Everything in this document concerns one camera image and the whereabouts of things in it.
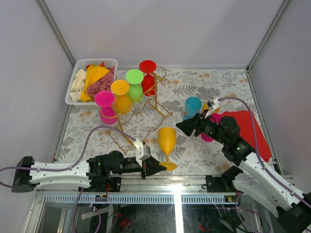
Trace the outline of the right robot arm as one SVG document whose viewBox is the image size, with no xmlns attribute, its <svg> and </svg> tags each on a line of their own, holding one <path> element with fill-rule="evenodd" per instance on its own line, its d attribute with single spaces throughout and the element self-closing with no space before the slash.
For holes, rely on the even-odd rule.
<svg viewBox="0 0 311 233">
<path fill-rule="evenodd" d="M 240 135 L 240 127 L 232 116 L 215 122 L 197 113 L 176 124 L 186 136 L 205 134 L 222 144 L 222 152 L 233 166 L 222 178 L 226 191 L 241 191 L 268 209 L 288 233 L 302 233 L 311 224 L 311 195 L 287 182 L 257 154 Z"/>
</svg>

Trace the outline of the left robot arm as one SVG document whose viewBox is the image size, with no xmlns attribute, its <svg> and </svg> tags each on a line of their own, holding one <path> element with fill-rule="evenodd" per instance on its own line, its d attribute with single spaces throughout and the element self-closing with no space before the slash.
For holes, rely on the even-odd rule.
<svg viewBox="0 0 311 233">
<path fill-rule="evenodd" d="M 165 171 L 151 155 L 143 159 L 125 158 L 117 150 L 83 160 L 77 165 L 42 163 L 24 157 L 17 165 L 11 187 L 13 193 L 40 190 L 78 190 L 85 192 L 119 192 L 120 175 L 139 172 L 142 179 Z"/>
</svg>

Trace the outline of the blue wine glass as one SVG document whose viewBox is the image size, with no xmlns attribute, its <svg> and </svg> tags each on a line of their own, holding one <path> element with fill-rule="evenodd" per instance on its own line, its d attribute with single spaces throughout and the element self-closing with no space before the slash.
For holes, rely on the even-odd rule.
<svg viewBox="0 0 311 233">
<path fill-rule="evenodd" d="M 185 102 L 185 116 L 183 120 L 190 119 L 194 117 L 202 108 L 202 101 L 197 97 L 189 97 Z"/>
</svg>

